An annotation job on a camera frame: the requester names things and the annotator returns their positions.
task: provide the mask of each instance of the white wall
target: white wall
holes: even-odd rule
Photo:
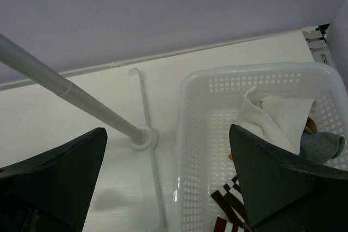
[[[332,59],[348,89],[348,0],[329,26],[326,40]]]
[[[0,0],[0,32],[58,71],[330,23],[343,0]],[[0,83],[20,79],[0,65]]]

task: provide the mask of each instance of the white floor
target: white floor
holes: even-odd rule
[[[132,121],[127,72],[144,76],[150,120],[159,134],[157,165],[168,224],[171,223],[175,138],[180,85],[189,73],[220,66],[313,61],[301,32],[89,73],[70,79]],[[108,145],[84,232],[143,231],[139,165],[125,136],[38,85],[0,92],[0,166],[105,127]]]

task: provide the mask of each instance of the gray cloth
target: gray cloth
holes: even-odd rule
[[[301,137],[300,156],[324,164],[329,159],[338,157],[343,151],[345,139],[332,133],[303,133]]]

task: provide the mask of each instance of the clothing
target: clothing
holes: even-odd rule
[[[235,224],[229,223],[221,217],[217,217],[214,227],[214,232],[248,232]]]
[[[299,155],[300,140],[313,99],[267,96],[257,99],[258,88],[249,89],[235,124],[265,141]]]
[[[226,214],[228,220],[233,225],[243,229],[248,228],[248,219],[237,176],[229,180],[224,186],[212,193],[211,197],[220,206],[222,211]]]
[[[343,151],[344,144],[345,139],[341,135],[326,132],[303,133],[300,156],[317,164],[324,164],[329,159],[338,157]]]

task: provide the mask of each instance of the white plastic basket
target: white plastic basket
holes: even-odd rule
[[[171,231],[210,232],[216,217],[224,217],[210,194],[235,175],[228,158],[228,132],[243,94],[254,85],[259,98],[314,98],[311,115],[318,130],[348,137],[348,96],[341,77],[329,66],[290,62],[215,68],[187,76],[180,96]],[[348,170],[348,147],[327,165]]]

